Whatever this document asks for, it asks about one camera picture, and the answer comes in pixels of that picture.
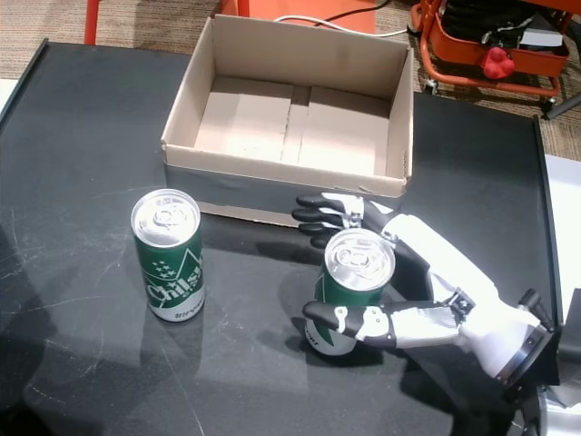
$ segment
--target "scratch on table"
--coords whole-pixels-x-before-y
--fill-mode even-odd
[[[30,263],[30,262],[32,262],[34,259],[36,259],[36,258],[40,257],[40,255],[41,255],[41,254],[42,254],[42,253],[37,253],[37,254],[35,254],[34,256],[31,256],[31,257],[29,257],[29,258],[27,258],[27,259],[26,259],[26,258],[24,258],[24,261],[23,261],[23,262],[22,262],[22,263],[21,263],[21,264],[18,266],[18,269],[16,269],[15,271],[9,272],[8,274],[5,274],[5,275],[3,275],[2,277],[0,277],[0,280],[6,279],[6,278],[8,278],[8,277],[11,277],[11,276],[13,276],[13,275],[18,275],[18,274],[20,274],[21,272],[23,272],[23,271],[25,270],[25,266],[26,266],[28,263]]]
[[[124,234],[123,235],[124,241],[127,241],[127,239],[129,238],[129,234]],[[103,279],[103,277],[109,272],[109,270],[111,270],[111,268],[113,268],[115,265],[117,265],[117,267],[121,266],[121,260],[123,258],[123,256],[125,255],[125,252],[127,251],[127,243],[125,243],[121,249],[121,251],[119,252],[119,255],[115,258],[114,261],[112,261],[111,263],[109,263],[107,266],[105,266],[103,272],[101,272],[101,274],[99,275],[99,277],[97,278],[97,280],[94,283],[94,286],[96,286],[97,284],[99,284],[99,282]]]
[[[153,186],[142,186],[141,188],[130,188],[130,189],[123,189],[121,191],[111,191],[109,193],[99,193],[97,195],[95,195],[93,198],[100,198],[100,197],[105,197],[106,195],[123,195],[125,193],[130,193],[132,191],[144,191],[146,189],[160,189],[160,188],[164,188],[165,185],[163,184],[155,184]]]
[[[42,250],[42,249],[44,249],[44,245],[42,245],[42,246],[39,246],[39,247],[30,247],[30,248],[24,248],[23,250],[20,250],[20,251],[18,251],[17,253],[12,253],[12,254],[10,254],[10,255],[6,256],[6,257],[5,257],[5,258],[3,258],[3,259],[0,259],[0,263],[2,263],[2,262],[4,262],[4,261],[7,261],[8,259],[10,259],[10,258],[12,258],[12,257],[15,257],[15,256],[17,256],[17,255],[19,255],[19,254],[23,254],[23,253],[31,252],[32,250]]]
[[[178,386],[180,387],[180,390],[182,391],[183,398],[185,398],[186,402],[188,403],[188,406],[190,407],[190,411],[192,412],[193,418],[198,423],[198,428],[200,429],[200,433],[202,434],[202,436],[205,436],[205,434],[203,432],[202,423],[200,422],[200,418],[198,418],[198,414],[196,413],[196,410],[192,406],[192,402],[190,401],[190,397],[188,397],[188,392],[186,392],[185,389],[183,388],[182,382],[178,378],[178,374],[175,372],[175,369],[173,368],[172,363],[170,362],[170,358],[167,356],[167,353],[165,352],[164,348],[162,348],[162,352],[163,352],[163,356],[165,357],[165,361],[167,362],[167,365],[170,367],[170,370],[172,370],[173,378],[178,383]]]
[[[15,209],[14,207],[10,208],[10,214],[12,215],[12,235],[15,238],[15,249],[17,252],[20,252],[20,247],[18,246],[18,238],[16,238],[16,220],[15,220]]]
[[[242,325],[236,321],[232,321],[231,323],[229,321],[220,321],[218,322],[218,332],[220,332],[222,335],[226,335],[224,331],[226,331],[227,327],[232,327],[236,330],[244,330],[244,327],[242,327]]]
[[[61,343],[55,342],[55,341],[51,341],[50,339],[45,339],[44,341],[46,343],[50,343],[51,345],[53,345],[56,348],[62,348],[64,350],[68,350],[69,349],[69,347],[67,345],[62,345]]]
[[[62,401],[62,400],[58,400],[55,397],[51,397],[50,395],[47,395],[46,393],[39,391],[38,389],[36,389],[32,384],[28,385],[30,387],[30,389],[32,389],[33,391],[35,391],[36,393],[38,393],[39,395],[45,397],[47,400],[51,400],[51,401],[56,401],[56,402],[60,402],[61,404],[66,404],[66,402]]]
[[[80,302],[81,300],[96,300],[98,298],[109,298],[109,297],[106,297],[104,295],[95,295],[95,296],[89,296],[89,297],[79,297],[79,298],[73,298],[71,300],[66,300],[64,302],[56,302],[54,304],[47,304],[45,306],[34,307],[32,309],[26,309],[25,311],[0,312],[0,314],[3,314],[3,315],[16,315],[18,313],[29,313],[29,312],[41,311],[42,309],[48,309],[49,307],[61,306],[63,304],[67,304],[69,302]]]
[[[103,356],[103,344],[104,344],[104,335],[103,335],[103,327],[101,327],[101,345],[99,346],[99,354],[94,361],[93,364],[93,375],[91,376],[91,389],[90,392],[93,392],[94,386],[94,375],[97,372],[97,366],[99,366],[99,362],[101,361],[101,356]]]

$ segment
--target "white robotic hand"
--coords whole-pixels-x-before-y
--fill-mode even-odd
[[[303,309],[307,318],[383,348],[455,343],[472,351],[482,369],[507,386],[547,346],[552,328],[538,294],[527,292],[517,308],[505,304],[495,284],[418,217],[354,195],[308,195],[297,203],[303,209],[292,216],[303,222],[299,230],[311,236],[313,246],[324,248],[343,228],[367,228],[390,241],[395,250],[391,281],[395,289],[406,298],[411,296],[410,300],[419,300],[417,288],[428,288],[426,301],[407,302],[406,307],[393,303],[344,308],[347,317],[341,322],[337,306],[309,302]],[[370,322],[376,323],[373,329]]]
[[[382,204],[343,193],[302,195],[297,203],[303,209],[292,211],[292,217],[302,222],[299,230],[311,236],[310,243],[315,248],[325,248],[329,239],[342,229],[363,227],[381,233],[394,216],[393,210]]]

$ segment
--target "black cable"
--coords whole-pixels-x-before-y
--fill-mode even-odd
[[[373,6],[373,7],[365,7],[363,9],[354,9],[352,11],[348,11],[348,12],[343,12],[341,14],[338,15],[334,15],[330,18],[326,18],[324,21],[334,21],[334,20],[338,20],[340,18],[343,18],[344,16],[349,16],[349,15],[355,15],[355,14],[360,14],[362,12],[371,12],[371,11],[377,11],[378,9],[381,9],[384,6],[387,6],[388,3],[391,0],[386,0],[385,2],[383,2],[381,5],[377,5],[377,6]],[[317,23],[314,25],[314,27],[319,27],[321,24]]]

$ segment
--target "metal wheel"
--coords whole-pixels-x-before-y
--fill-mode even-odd
[[[556,98],[547,98],[543,103],[541,103],[541,111],[543,111],[543,118],[547,118],[547,112],[555,107]]]
[[[434,79],[428,79],[426,86],[424,86],[424,93],[436,95],[438,93],[438,81]]]
[[[412,36],[415,36],[415,37],[417,37],[417,38],[419,38],[419,37],[421,36],[421,30],[417,30],[417,29],[414,27],[414,25],[411,23],[411,20],[409,20],[409,23],[408,23],[408,28],[407,28],[407,30],[408,30],[408,34],[410,34],[410,35],[412,35]]]

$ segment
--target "can lid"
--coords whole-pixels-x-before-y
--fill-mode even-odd
[[[330,239],[325,249],[325,264],[338,284],[365,292],[389,281],[396,259],[389,243],[376,233],[347,229]]]
[[[196,233],[200,227],[200,208],[187,193],[159,189],[137,202],[131,225],[135,236],[147,245],[171,248]]]

